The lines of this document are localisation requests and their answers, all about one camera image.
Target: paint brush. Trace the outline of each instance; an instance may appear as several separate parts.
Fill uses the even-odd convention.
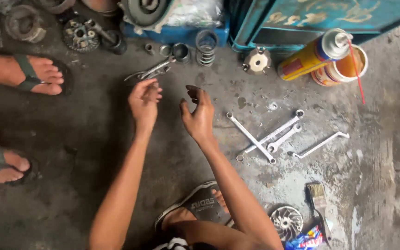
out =
[[[324,185],[320,182],[313,182],[306,184],[306,188],[310,195],[311,207],[319,214],[323,226],[324,239],[326,240],[328,247],[331,248],[331,232],[328,228],[327,221],[325,220],[327,200],[325,199]]]

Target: spray can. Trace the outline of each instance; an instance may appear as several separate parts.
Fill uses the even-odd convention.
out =
[[[347,39],[352,38],[344,30],[332,28],[281,62],[277,74],[289,81],[345,58],[350,53]]]

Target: orange liquid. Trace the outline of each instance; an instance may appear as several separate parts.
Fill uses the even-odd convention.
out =
[[[353,48],[354,62],[356,63],[358,74],[360,74],[364,68],[364,62],[362,61],[360,54],[361,52],[357,48]],[[345,58],[336,61],[336,68],[344,77],[356,77],[355,66],[353,65],[353,57],[351,56],[351,53]]]

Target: coil spring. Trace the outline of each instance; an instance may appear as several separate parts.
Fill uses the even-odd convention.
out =
[[[213,65],[216,58],[214,50],[218,43],[217,35],[211,30],[202,30],[196,37],[196,60],[201,66]]]

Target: hand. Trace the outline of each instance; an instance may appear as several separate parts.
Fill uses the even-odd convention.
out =
[[[203,140],[214,139],[214,106],[211,103],[209,94],[203,89],[191,85],[187,85],[186,89],[187,94],[192,98],[192,102],[197,104],[197,107],[194,112],[190,113],[188,102],[184,98],[181,99],[181,120],[184,127],[197,143]]]
[[[157,119],[157,103],[162,98],[157,79],[144,80],[135,85],[128,102],[135,119],[136,133],[151,133]]]

